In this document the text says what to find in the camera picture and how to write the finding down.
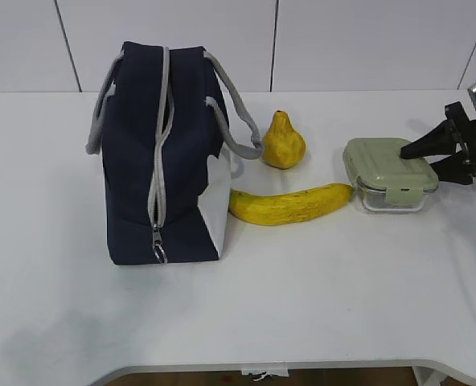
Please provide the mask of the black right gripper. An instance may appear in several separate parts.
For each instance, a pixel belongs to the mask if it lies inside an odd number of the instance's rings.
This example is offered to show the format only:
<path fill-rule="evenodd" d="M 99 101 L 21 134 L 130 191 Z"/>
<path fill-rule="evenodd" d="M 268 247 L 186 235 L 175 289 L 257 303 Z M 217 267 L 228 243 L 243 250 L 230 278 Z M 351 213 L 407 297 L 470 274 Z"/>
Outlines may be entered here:
<path fill-rule="evenodd" d="M 403 146 L 402 159 L 450 155 L 433 162 L 437 177 L 442 182 L 471 185 L 476 179 L 476 119 L 470 120 L 460 102 L 445 107 L 444 120 L 418 140 Z M 457 144 L 461 150 L 456 152 Z"/>

